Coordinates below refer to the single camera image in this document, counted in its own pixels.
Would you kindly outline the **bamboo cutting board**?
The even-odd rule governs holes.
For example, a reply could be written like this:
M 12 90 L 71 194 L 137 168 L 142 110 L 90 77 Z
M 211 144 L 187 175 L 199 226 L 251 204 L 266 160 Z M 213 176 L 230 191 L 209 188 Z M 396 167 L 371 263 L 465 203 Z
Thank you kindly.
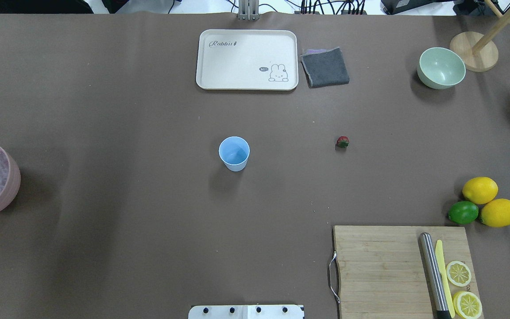
M 464 227 L 334 226 L 341 319 L 435 319 L 421 234 L 443 243 L 444 260 L 474 266 Z

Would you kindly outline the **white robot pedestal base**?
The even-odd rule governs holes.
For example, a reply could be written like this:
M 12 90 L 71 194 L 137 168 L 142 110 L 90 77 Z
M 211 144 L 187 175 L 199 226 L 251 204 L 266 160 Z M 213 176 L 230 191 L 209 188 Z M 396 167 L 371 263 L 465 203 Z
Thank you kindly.
M 303 305 L 197 305 L 191 307 L 189 319 L 304 319 Z

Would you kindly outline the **yellow lemon lower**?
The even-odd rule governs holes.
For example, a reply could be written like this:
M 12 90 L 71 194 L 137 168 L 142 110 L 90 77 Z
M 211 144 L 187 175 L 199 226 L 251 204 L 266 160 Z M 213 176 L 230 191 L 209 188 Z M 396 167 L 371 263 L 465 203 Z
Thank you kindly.
M 489 227 L 510 226 L 510 200 L 497 198 L 488 202 L 480 211 L 480 221 Z

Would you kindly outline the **green lime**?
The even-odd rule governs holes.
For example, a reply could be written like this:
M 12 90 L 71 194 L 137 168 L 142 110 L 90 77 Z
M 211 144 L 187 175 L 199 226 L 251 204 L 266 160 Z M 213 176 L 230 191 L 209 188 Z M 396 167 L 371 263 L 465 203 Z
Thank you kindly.
M 459 225 L 470 224 L 479 216 L 479 206 L 470 201 L 456 202 L 448 210 L 448 218 Z

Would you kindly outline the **wooden cup stand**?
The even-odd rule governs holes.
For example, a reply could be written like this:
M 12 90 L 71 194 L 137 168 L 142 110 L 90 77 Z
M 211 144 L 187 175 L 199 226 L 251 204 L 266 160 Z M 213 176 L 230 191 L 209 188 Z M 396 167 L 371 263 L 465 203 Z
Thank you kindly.
M 502 13 L 491 0 L 485 4 L 497 17 L 497 21 L 486 34 L 466 31 L 455 35 L 450 50 L 461 58 L 467 70 L 482 72 L 493 68 L 498 62 L 498 48 L 492 41 L 494 37 L 510 24 L 510 7 Z

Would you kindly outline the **lemon half upper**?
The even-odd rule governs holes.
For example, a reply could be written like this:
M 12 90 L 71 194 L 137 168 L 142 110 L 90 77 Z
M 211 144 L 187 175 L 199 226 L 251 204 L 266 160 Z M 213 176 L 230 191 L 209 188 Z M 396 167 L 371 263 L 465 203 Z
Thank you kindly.
M 467 287 L 473 279 L 469 266 L 458 260 L 449 262 L 445 271 L 448 281 L 456 287 Z

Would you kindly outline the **mint green bowl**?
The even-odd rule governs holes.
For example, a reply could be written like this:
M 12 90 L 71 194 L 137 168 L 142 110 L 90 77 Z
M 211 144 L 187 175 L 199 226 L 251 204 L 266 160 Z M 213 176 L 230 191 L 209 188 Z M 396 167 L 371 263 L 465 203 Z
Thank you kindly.
M 461 57 L 447 48 L 429 48 L 419 57 L 417 76 L 432 89 L 451 88 L 464 80 L 466 66 Z

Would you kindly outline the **cream rabbit tray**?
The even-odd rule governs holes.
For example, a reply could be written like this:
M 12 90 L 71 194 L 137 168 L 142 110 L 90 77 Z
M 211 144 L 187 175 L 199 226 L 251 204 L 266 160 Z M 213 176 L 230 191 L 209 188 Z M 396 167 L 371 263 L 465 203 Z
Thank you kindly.
M 296 35 L 288 30 L 205 30 L 196 84 L 202 89 L 290 91 L 299 83 Z

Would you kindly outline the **yellow lemon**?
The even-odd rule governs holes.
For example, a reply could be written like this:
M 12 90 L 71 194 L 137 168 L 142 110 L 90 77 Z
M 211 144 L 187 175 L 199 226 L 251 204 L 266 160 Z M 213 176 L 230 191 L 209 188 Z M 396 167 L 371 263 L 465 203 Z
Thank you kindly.
M 487 204 L 498 194 L 498 184 L 487 176 L 477 176 L 468 180 L 463 188 L 463 197 L 476 205 Z
M 480 221 L 489 227 L 510 226 L 510 200 L 497 198 L 488 202 L 480 211 Z

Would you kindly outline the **red strawberry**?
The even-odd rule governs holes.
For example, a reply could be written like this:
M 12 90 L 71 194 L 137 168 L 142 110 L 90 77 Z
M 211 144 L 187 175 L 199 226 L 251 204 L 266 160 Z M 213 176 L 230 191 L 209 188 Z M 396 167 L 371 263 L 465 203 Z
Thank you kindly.
M 340 136 L 336 140 L 335 146 L 338 148 L 344 148 L 346 149 L 349 146 L 349 138 L 348 136 Z

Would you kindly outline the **lemon half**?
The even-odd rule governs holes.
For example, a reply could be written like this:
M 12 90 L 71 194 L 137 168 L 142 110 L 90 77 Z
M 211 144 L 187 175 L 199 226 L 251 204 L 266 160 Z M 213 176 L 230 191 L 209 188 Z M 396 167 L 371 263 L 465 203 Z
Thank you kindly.
M 445 271 L 448 281 L 456 287 L 467 287 L 473 279 L 469 266 L 458 260 L 449 262 Z
M 479 297 L 468 291 L 457 292 L 452 297 L 455 312 L 462 319 L 479 319 L 483 313 L 483 305 Z

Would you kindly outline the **steel muddler rod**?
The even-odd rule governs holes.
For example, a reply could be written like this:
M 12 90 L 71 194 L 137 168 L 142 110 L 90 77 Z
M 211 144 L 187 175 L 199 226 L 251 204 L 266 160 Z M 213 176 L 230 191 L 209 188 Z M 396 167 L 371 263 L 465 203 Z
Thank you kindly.
M 428 279 L 437 312 L 437 319 L 451 319 L 431 234 L 427 232 L 421 233 L 420 243 L 428 270 Z

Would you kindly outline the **yellow plastic knife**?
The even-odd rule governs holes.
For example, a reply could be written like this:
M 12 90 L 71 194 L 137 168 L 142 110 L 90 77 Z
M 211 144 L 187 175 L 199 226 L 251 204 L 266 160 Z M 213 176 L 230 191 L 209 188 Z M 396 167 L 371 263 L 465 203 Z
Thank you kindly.
M 437 240 L 437 243 L 435 244 L 435 256 L 437 258 L 437 267 L 441 276 L 442 281 L 442 287 L 444 290 L 444 296 L 446 300 L 446 305 L 448 306 L 448 312 L 450 314 L 450 317 L 453 319 L 456 316 L 456 312 L 452 303 L 452 295 L 451 290 L 449 288 L 448 284 L 448 277 L 447 277 L 447 271 L 445 266 L 445 260 L 444 260 L 444 252 L 443 252 L 443 243 L 442 240 Z

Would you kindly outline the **grey folded cloth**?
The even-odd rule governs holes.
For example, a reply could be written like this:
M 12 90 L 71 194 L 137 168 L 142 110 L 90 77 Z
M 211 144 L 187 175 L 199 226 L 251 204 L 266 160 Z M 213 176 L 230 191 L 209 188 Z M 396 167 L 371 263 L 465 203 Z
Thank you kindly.
M 301 55 L 301 64 L 311 88 L 345 85 L 350 81 L 343 53 L 339 47 L 308 49 Z

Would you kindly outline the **yellow lemon upper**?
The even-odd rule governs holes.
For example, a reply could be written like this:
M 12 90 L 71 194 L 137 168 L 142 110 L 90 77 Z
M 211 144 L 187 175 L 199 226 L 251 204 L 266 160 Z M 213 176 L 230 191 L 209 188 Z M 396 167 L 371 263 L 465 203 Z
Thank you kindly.
M 476 205 L 487 204 L 498 194 L 498 184 L 487 176 L 477 176 L 468 180 L 463 188 L 463 197 Z

